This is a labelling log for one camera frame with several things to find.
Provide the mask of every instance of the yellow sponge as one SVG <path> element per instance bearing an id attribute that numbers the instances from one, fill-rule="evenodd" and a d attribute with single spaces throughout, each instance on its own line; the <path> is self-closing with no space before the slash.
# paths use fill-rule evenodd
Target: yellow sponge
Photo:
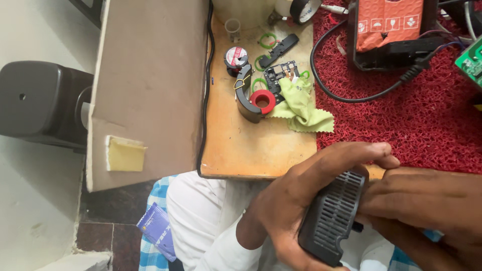
<path id="1" fill-rule="evenodd" d="M 142 171 L 147 147 L 141 141 L 107 136 L 108 171 Z"/>

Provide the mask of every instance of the green rubber band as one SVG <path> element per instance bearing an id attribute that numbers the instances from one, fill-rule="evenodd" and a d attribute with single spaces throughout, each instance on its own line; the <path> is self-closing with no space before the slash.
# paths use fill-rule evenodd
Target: green rubber band
<path id="1" fill-rule="evenodd" d="M 251 91 L 254 93 L 254 84 L 256 84 L 257 82 L 261 82 L 265 85 L 266 89 L 268 89 L 268 83 L 266 83 L 266 80 L 264 80 L 263 78 L 256 78 L 254 81 L 253 81 L 253 84 L 251 85 Z"/>
<path id="2" fill-rule="evenodd" d="M 274 43 L 272 45 L 266 45 L 262 42 L 262 40 L 264 38 L 267 38 L 267 37 L 273 37 L 274 38 Z M 258 41 L 259 45 L 261 45 L 261 47 L 265 48 L 265 49 L 271 49 L 273 48 L 274 46 L 276 46 L 276 44 L 278 43 L 277 42 L 277 39 L 276 39 L 276 35 L 273 34 L 273 33 L 266 33 L 266 34 L 263 34 L 260 38 L 259 38 L 259 41 Z"/>
<path id="3" fill-rule="evenodd" d="M 308 76 L 306 77 L 306 79 L 308 79 L 308 78 L 309 78 L 309 71 L 307 71 L 307 70 L 305 70 L 304 72 L 302 72 L 302 73 L 300 74 L 300 77 L 302 77 L 303 74 L 305 74 L 305 73 L 308 74 Z"/>
<path id="4" fill-rule="evenodd" d="M 264 69 L 258 68 L 258 60 L 260 60 L 263 56 L 264 56 L 264 54 L 258 56 L 258 57 L 256 58 L 256 60 L 254 61 L 254 67 L 255 67 L 258 71 L 261 71 L 261 72 L 265 71 L 265 68 L 264 68 Z"/>

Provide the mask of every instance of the purple packet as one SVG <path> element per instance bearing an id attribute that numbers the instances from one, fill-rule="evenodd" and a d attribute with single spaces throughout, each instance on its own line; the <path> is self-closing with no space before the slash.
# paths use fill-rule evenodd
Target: purple packet
<path id="1" fill-rule="evenodd" d="M 169 217 L 156 203 L 142 216 L 137 227 L 169 261 L 176 260 Z"/>

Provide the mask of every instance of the red mat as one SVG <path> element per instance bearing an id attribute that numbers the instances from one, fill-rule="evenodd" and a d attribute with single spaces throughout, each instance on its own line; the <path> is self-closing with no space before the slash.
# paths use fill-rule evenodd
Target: red mat
<path id="1" fill-rule="evenodd" d="M 341 1 L 324 4 L 343 5 Z M 334 25 L 328 14 L 320 9 L 313 17 L 314 42 Z M 362 98 L 398 80 L 400 73 L 349 70 L 336 47 L 338 35 L 346 48 L 341 27 L 315 55 L 316 70 L 333 93 Z M 482 174 L 482 112 L 469 102 L 478 91 L 458 73 L 453 64 L 457 54 L 458 48 L 444 49 L 432 59 L 429 70 L 368 103 L 337 102 L 316 85 L 317 107 L 335 116 L 335 131 L 318 133 L 318 149 L 338 141 L 386 141 L 402 166 Z"/>

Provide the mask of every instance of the green cloth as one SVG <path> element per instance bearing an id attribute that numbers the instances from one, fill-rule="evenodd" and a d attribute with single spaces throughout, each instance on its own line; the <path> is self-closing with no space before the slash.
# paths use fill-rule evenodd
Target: green cloth
<path id="1" fill-rule="evenodd" d="M 294 84 L 282 78 L 279 83 L 285 101 L 275 106 L 267 118 L 285 118 L 288 128 L 298 132 L 333 132 L 333 115 L 315 108 L 309 95 L 312 84 L 306 78 L 300 77 Z"/>

